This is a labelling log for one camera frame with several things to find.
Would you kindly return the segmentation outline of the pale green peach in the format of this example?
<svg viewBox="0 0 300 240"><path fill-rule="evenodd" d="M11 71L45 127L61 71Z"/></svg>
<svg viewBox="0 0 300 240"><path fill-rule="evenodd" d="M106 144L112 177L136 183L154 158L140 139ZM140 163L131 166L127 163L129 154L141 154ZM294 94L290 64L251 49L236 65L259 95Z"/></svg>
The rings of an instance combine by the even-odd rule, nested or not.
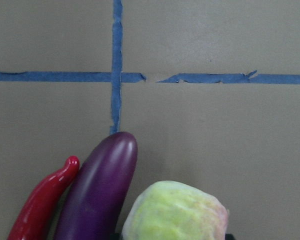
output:
<svg viewBox="0 0 300 240"><path fill-rule="evenodd" d="M229 212L213 195L170 180L150 185L124 222L123 240L224 240Z"/></svg>

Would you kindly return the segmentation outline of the purple eggplant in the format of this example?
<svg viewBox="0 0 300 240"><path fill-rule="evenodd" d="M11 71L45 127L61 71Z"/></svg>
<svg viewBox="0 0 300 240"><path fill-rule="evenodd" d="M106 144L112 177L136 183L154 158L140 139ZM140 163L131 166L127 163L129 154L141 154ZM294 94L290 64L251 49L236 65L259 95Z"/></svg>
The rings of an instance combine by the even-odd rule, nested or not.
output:
<svg viewBox="0 0 300 240"><path fill-rule="evenodd" d="M79 170L63 204L55 240L109 240L129 190L138 144L129 132L103 139Z"/></svg>

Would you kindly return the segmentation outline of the red chili pepper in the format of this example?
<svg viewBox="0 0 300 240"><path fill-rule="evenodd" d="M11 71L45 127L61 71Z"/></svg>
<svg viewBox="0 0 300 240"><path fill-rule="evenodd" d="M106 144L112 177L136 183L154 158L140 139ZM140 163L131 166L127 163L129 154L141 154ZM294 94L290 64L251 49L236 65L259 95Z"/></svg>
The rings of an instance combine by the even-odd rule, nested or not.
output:
<svg viewBox="0 0 300 240"><path fill-rule="evenodd" d="M42 179L27 198L7 238L45 240L56 205L75 179L79 168L80 160L70 156L62 168Z"/></svg>

